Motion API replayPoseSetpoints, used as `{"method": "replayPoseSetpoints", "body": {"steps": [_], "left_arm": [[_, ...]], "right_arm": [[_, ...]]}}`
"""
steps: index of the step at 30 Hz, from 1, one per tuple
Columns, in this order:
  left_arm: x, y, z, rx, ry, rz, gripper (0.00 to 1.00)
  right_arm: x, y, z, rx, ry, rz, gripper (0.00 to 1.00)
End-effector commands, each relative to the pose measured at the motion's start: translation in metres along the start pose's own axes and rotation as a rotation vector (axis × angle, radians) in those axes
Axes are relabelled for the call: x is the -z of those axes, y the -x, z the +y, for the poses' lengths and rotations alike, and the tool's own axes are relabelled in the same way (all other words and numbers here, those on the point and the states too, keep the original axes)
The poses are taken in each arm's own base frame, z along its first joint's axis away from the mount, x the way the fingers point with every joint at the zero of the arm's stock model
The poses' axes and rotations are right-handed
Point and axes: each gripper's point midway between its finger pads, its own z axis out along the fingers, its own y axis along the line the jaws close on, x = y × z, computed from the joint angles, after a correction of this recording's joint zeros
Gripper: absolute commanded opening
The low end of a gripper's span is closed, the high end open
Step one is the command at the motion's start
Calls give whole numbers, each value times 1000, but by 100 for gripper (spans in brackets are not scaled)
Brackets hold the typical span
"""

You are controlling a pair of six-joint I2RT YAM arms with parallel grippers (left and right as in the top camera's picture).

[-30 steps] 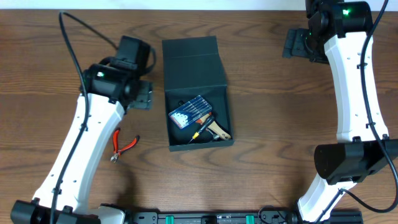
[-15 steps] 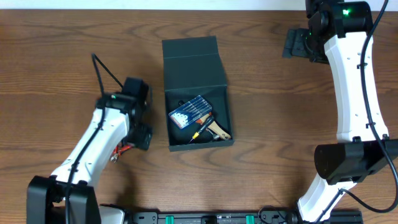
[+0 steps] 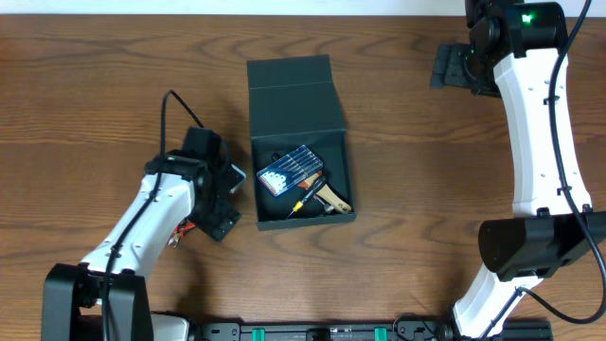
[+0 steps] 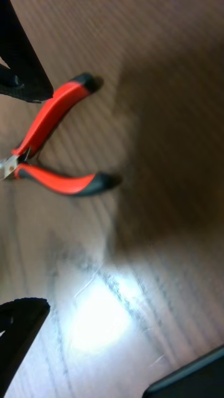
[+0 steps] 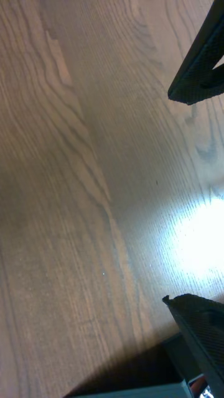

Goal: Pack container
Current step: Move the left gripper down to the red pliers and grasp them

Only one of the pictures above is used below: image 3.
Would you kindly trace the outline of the black yellow screwdriver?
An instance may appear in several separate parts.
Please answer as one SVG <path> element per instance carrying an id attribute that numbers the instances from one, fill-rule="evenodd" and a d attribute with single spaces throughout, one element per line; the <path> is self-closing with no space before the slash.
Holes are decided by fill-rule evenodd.
<path id="1" fill-rule="evenodd" d="M 310 199 L 312 199 L 322 189 L 322 187 L 327 184 L 327 182 L 328 180 L 325 175 L 319 175 L 307 189 L 304 196 L 296 202 L 293 207 L 293 210 L 288 215 L 288 218 L 291 218 L 300 208 L 306 205 L 310 201 Z"/>

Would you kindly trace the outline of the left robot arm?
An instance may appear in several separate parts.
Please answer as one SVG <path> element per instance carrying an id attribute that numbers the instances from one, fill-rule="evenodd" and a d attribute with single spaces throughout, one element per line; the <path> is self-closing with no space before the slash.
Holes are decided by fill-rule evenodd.
<path id="1" fill-rule="evenodd" d="M 135 199 L 79 264 L 58 263 L 44 283 L 43 340 L 203 340 L 179 314 L 155 313 L 147 280 L 163 249 L 199 228 L 221 241 L 240 219 L 228 196 L 245 178 L 213 131 L 191 127 L 182 147 L 144 169 Z"/>

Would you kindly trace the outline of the red handled pliers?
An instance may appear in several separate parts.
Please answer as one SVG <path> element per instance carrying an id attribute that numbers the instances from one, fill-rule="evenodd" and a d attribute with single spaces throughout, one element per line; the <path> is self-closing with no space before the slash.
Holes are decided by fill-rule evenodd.
<path id="1" fill-rule="evenodd" d="M 188 234 L 195 228 L 196 228 L 196 224 L 193 222 L 185 221 L 183 223 L 180 223 L 173 230 L 173 232 L 168 240 L 168 246 L 177 247 L 179 245 L 180 241 L 186 236 L 186 234 Z"/>

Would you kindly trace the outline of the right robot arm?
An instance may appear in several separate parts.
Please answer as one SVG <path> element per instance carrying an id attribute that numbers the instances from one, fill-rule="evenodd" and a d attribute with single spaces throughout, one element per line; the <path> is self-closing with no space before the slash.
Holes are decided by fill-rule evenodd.
<path id="1" fill-rule="evenodd" d="M 567 54 L 578 29 L 555 2 L 469 1 L 469 40 L 442 45 L 430 84 L 503 101 L 514 168 L 513 215 L 478 233 L 481 267 L 434 340 L 545 339 L 545 327 L 511 323 L 525 297 L 599 244 L 605 216 L 594 210 L 576 157 L 568 112 Z"/>

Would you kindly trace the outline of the small claw hammer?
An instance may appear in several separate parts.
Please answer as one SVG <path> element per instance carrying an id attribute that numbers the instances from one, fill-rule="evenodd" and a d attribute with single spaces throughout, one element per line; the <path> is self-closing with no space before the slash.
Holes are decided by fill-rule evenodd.
<path id="1" fill-rule="evenodd" d="M 311 199 L 319 202 L 326 213 L 335 210 L 333 204 L 320 196 L 320 191 L 328 185 L 323 174 L 323 162 L 306 146 L 301 146 L 284 156 L 274 154 L 273 163 L 258 174 L 258 179 L 275 196 L 286 193 L 294 187 L 303 188 L 305 193 L 298 199 L 288 218 L 291 218 Z"/>

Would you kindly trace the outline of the orange scraper wooden handle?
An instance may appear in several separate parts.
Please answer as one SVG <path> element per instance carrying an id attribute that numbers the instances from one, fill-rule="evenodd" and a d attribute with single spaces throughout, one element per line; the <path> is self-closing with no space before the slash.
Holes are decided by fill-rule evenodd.
<path id="1" fill-rule="evenodd" d="M 300 188 L 303 188 L 307 191 L 313 181 L 319 176 L 324 175 L 322 171 L 314 173 L 312 176 L 307 178 L 298 184 Z M 327 213 L 331 213 L 333 211 L 339 213 L 350 213 L 352 211 L 352 207 L 348 204 L 344 199 L 339 197 L 327 184 L 322 187 L 322 189 L 313 197 L 313 199 L 317 200 L 325 209 Z"/>

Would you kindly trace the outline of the blue precision screwdriver set case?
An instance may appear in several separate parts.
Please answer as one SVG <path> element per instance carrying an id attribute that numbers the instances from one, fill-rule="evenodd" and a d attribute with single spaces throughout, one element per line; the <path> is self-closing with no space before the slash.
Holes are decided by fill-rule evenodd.
<path id="1" fill-rule="evenodd" d="M 257 172 L 257 178 L 278 197 L 323 169 L 323 161 L 306 145 L 301 145 Z"/>

